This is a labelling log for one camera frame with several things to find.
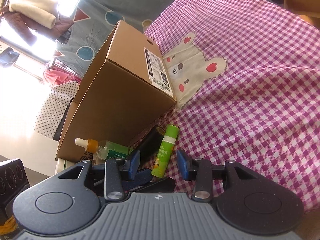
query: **black cylinder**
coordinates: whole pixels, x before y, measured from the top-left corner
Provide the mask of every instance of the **black cylinder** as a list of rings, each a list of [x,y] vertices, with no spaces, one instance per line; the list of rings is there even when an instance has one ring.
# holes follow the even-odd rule
[[[165,130],[155,125],[136,147],[140,150],[140,166],[151,159],[159,150]]]

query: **blue patterned bedsheet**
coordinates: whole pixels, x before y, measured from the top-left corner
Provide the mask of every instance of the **blue patterned bedsheet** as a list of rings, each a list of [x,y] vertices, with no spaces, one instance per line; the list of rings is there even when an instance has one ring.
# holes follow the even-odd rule
[[[174,0],[80,0],[67,45],[57,43],[55,57],[84,76],[115,24],[124,20],[145,31]]]

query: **red triangle pattern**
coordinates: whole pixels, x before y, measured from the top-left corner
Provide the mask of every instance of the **red triangle pattern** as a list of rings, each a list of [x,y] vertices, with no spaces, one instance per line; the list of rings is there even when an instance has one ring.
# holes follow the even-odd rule
[[[60,56],[64,56],[64,54],[62,54],[60,51],[55,50],[53,53],[54,57],[60,57]]]
[[[87,15],[79,7],[77,7],[77,11],[76,11],[75,17],[73,18],[73,21],[77,22],[77,21],[82,21],[82,20],[86,20],[86,19],[90,19],[90,16]]]

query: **green label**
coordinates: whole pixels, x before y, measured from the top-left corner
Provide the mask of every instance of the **green label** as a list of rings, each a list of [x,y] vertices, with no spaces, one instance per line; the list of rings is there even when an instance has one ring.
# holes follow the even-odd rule
[[[112,143],[112,144],[115,147],[115,151],[116,152],[123,153],[123,154],[126,154],[126,155],[129,155],[130,152],[132,152],[132,149],[129,148],[129,147],[126,147],[126,146],[123,146],[123,145],[120,145],[120,144],[117,144],[117,143]]]
[[[116,152],[113,150],[109,150],[106,160],[115,159],[115,158],[126,159],[127,157],[128,157],[128,155],[125,153],[120,153],[120,152]]]
[[[172,143],[168,143],[162,141],[160,145],[160,149],[158,151],[158,155],[155,161],[155,165],[151,171],[153,176],[162,178],[164,176],[165,170],[167,169],[168,162],[170,160],[170,155],[172,153],[174,145]]]

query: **metal screw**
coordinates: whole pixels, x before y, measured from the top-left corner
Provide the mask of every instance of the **metal screw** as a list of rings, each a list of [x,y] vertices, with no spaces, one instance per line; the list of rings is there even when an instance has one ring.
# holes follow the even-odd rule
[[[123,194],[119,191],[112,191],[107,195],[107,198],[114,199],[114,200],[120,199],[122,197],[123,197]]]
[[[195,193],[195,197],[199,199],[206,199],[210,197],[210,193],[207,191],[200,190]]]

